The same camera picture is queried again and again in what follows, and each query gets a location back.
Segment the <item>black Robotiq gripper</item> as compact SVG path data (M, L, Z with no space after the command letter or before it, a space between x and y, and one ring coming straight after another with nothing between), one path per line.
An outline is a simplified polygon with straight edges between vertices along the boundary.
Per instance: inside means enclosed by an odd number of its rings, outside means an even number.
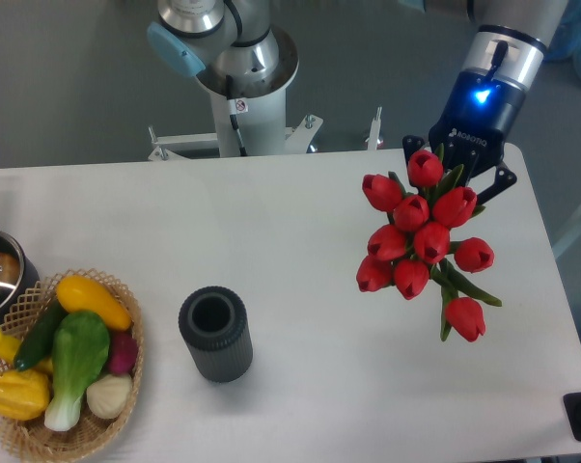
M463 165L463 173L470 179L496 166L492 184L477 195L477 205L486 204L517 183L517 175L501 161L506 138L525 98L524 91L504 81L486 81L476 72L463 71L439 120L429 130L429 145L445 149L448 169ZM408 163L426 140L405 135L401 145Z

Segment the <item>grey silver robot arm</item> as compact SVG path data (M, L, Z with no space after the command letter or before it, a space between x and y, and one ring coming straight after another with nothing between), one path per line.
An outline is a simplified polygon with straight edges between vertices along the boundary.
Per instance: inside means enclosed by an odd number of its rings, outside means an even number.
M563 1L417 1L423 12L459 14L478 23L462 69L427 138L407 136L406 154L442 149L447 169L467 184L495 174L484 204L514 185L504 163L506 139L561 17ZM266 1L161 1L147 38L176 73L208 92L215 139L224 157L307 152L321 120L286 125L286 91L298 70L291 37L270 19Z

